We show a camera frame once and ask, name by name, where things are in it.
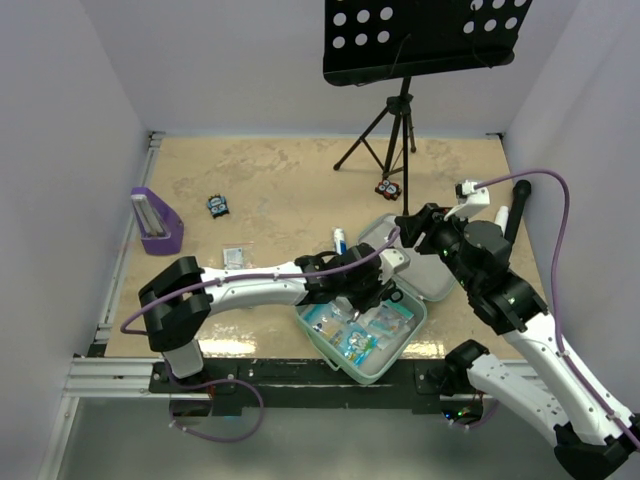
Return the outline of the teal packet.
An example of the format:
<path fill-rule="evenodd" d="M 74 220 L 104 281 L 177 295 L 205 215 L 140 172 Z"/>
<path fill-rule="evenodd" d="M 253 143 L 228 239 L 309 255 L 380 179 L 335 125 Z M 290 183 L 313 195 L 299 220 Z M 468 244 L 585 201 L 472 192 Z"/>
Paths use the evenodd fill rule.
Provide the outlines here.
<path fill-rule="evenodd" d="M 404 307 L 384 302 L 373 310 L 367 326 L 376 334 L 395 339 L 409 331 L 409 323 L 413 317 Z"/>

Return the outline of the small clear packet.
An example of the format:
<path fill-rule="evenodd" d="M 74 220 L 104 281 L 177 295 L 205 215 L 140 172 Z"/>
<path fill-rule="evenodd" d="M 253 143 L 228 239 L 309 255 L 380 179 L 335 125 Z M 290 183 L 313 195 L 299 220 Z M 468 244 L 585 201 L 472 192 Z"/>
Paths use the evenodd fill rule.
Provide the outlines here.
<path fill-rule="evenodd" d="M 254 267 L 252 242 L 226 244 L 222 247 L 225 270 L 251 269 Z"/>

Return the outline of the mint green medicine case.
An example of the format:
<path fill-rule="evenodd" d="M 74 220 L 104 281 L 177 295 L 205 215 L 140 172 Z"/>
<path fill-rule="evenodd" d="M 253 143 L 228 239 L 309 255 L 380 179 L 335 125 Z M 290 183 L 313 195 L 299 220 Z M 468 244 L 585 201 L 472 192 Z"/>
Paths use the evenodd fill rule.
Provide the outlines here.
<path fill-rule="evenodd" d="M 392 299 L 363 314 L 343 298 L 296 309 L 298 326 L 328 366 L 362 385 L 390 369 L 426 324 L 426 304 L 444 300 L 455 284 L 438 256 L 420 255 L 399 240 L 393 248 L 403 265 L 393 277 Z"/>

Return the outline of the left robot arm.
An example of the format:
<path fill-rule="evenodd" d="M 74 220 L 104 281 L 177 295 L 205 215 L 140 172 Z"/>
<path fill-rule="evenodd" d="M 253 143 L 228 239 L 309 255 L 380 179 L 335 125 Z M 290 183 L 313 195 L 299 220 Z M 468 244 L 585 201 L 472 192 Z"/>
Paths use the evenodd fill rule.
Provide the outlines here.
<path fill-rule="evenodd" d="M 186 256 L 142 287 L 138 297 L 150 349 L 167 361 L 177 386 L 196 392 L 207 380 L 196 334 L 208 317 L 263 305 L 321 305 L 336 299 L 364 313 L 393 297 L 393 276 L 408 265 L 399 250 L 376 250 L 367 243 L 342 254 L 305 255 L 243 270 L 205 268 Z"/>

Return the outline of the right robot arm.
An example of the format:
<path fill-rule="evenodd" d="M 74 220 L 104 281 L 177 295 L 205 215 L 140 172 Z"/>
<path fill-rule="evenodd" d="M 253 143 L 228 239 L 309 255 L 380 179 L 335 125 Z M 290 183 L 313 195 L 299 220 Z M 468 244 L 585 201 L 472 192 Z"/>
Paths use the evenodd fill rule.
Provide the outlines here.
<path fill-rule="evenodd" d="M 637 451 L 639 416 L 614 398 L 556 331 L 530 283 L 510 268 L 511 243 L 485 220 L 460 219 L 436 204 L 399 216 L 404 247 L 435 254 L 467 294 L 474 314 L 514 347 L 543 382 L 537 387 L 474 340 L 445 358 L 459 393 L 487 393 L 536 429 L 574 479 L 606 479 Z"/>

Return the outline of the white bandage roll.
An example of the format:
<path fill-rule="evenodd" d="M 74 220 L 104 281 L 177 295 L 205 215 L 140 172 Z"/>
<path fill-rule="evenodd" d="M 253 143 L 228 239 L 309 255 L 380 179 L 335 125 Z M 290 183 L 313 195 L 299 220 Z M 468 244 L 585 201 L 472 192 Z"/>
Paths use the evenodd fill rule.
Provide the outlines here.
<path fill-rule="evenodd" d="M 344 230 L 342 228 L 334 228 L 333 229 L 333 242 L 335 252 L 339 255 L 344 254 L 347 251 L 347 243 Z"/>

